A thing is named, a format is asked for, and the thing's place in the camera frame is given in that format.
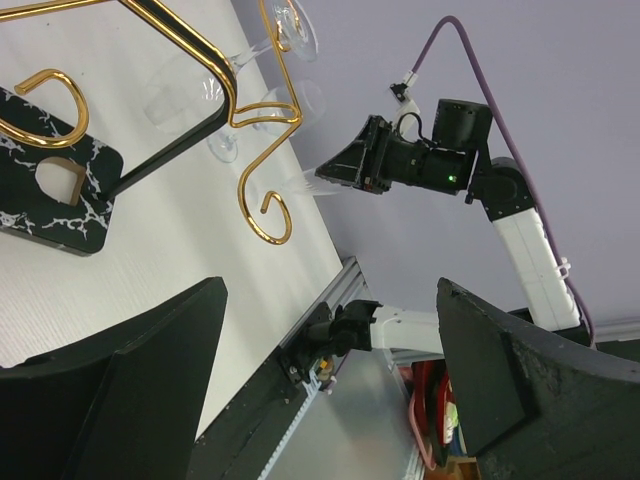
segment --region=gold wine glass holder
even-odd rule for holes
[[[257,102],[243,107],[238,106],[237,81],[233,67],[227,57],[225,57],[215,45],[210,43],[195,29],[187,25],[178,15],[158,0],[51,0],[48,2],[34,3],[20,7],[0,9],[0,23],[36,15],[60,12],[72,8],[87,7],[108,1],[118,1],[129,11],[136,14],[147,24],[153,27],[156,31],[171,40],[216,77],[225,94],[225,105],[219,111],[221,114],[227,115],[227,122],[231,127],[242,128],[260,122],[284,123],[289,126],[282,135],[275,139],[273,143],[258,155],[258,157],[242,172],[238,181],[237,189],[238,203],[240,205],[242,216],[245,218],[251,229],[261,239],[272,245],[282,245],[286,243],[291,238],[293,223],[289,209],[280,194],[273,190],[267,192],[260,208],[260,212],[262,214],[266,214],[272,201],[276,202],[280,207],[284,217],[285,231],[279,237],[268,234],[258,225],[249,211],[246,199],[246,187],[249,177],[267,159],[267,157],[269,157],[269,155],[271,155],[300,127],[303,121],[300,104],[283,58],[283,53],[288,52],[290,47],[281,41],[283,35],[282,27],[277,22],[272,22],[272,19],[267,13],[264,0],[258,0],[262,21],[267,34],[271,39],[273,51],[275,52],[280,70],[282,71],[282,75],[285,79],[285,84],[291,96],[291,103]],[[297,12],[295,11],[293,4],[289,3],[289,6],[294,12],[294,18],[298,19],[296,16]],[[300,26],[299,19],[295,24],[297,24],[298,27]],[[73,131],[62,137],[46,137],[29,133],[0,118],[0,133],[18,142],[46,149],[65,148],[71,146],[74,143],[77,143],[84,136],[89,124],[87,101],[78,85],[65,73],[54,69],[42,70],[16,85],[15,91],[18,95],[25,95],[49,80],[62,82],[73,96],[78,111],[78,119]],[[278,116],[259,116],[245,120],[236,120],[237,115],[242,115],[263,108],[279,108],[282,109],[283,112],[288,112],[289,116],[283,114]]]

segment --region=clear glass stem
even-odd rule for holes
[[[256,43],[249,50],[239,53],[238,55],[234,55],[233,57],[229,57],[229,61],[231,62],[235,73],[238,73],[238,71],[247,63],[256,58],[258,55],[261,55],[264,52],[268,52],[272,47],[273,45],[271,44],[271,39],[267,37],[260,43]]]
[[[211,135],[217,135],[218,138],[222,139],[224,143],[234,143],[238,141],[238,132],[237,128],[231,127],[229,124],[226,124],[217,132],[213,132]]]

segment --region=black panel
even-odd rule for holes
[[[0,478],[183,479],[226,298],[222,280],[207,279],[1,370]]]
[[[626,342],[599,342],[598,350],[616,357],[640,362],[640,340]]]
[[[455,385],[456,403],[467,417],[482,419],[482,422],[464,424],[467,452],[475,456],[534,412],[527,411],[521,385],[514,381],[511,352],[504,348],[502,333],[485,328],[481,322],[470,322],[464,304],[443,306],[441,296],[444,297],[445,292],[441,281],[438,285],[440,336],[452,385]],[[453,383],[453,379],[460,377],[465,381]]]
[[[535,407],[535,414],[478,455],[483,479],[640,477],[640,364],[524,322],[445,279],[438,284],[437,303],[445,358],[455,366],[449,374],[465,440],[467,432],[494,428],[488,415],[512,408],[514,387],[528,392]],[[469,337],[479,331],[486,336],[476,336],[474,346]],[[496,336],[502,342],[482,341]],[[503,355],[510,369],[496,370],[487,361]],[[498,390],[487,393],[489,386]],[[482,413],[473,403],[487,397],[495,406]]]
[[[276,349],[196,442],[189,480],[253,480],[307,398],[280,367]]]
[[[495,158],[491,169],[479,178],[479,196],[490,222],[510,217],[536,206],[527,180],[516,161],[508,157]]]

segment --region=glass base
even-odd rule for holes
[[[302,5],[296,0],[271,0],[271,8],[282,29],[282,43],[301,60],[315,62],[318,59],[318,40]]]
[[[235,135],[229,135],[222,129],[207,138],[207,146],[222,163],[233,163],[238,159],[238,142]]]

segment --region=white cable clip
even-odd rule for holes
[[[560,261],[562,263],[556,267],[556,270],[560,274],[560,278],[565,280],[569,276],[571,264],[569,263],[569,260],[567,260],[567,257],[560,257]]]
[[[404,76],[404,78],[402,79],[402,83],[404,83],[407,87],[411,88],[413,87],[413,84],[416,83],[417,79],[418,79],[418,74],[409,70],[407,74]]]

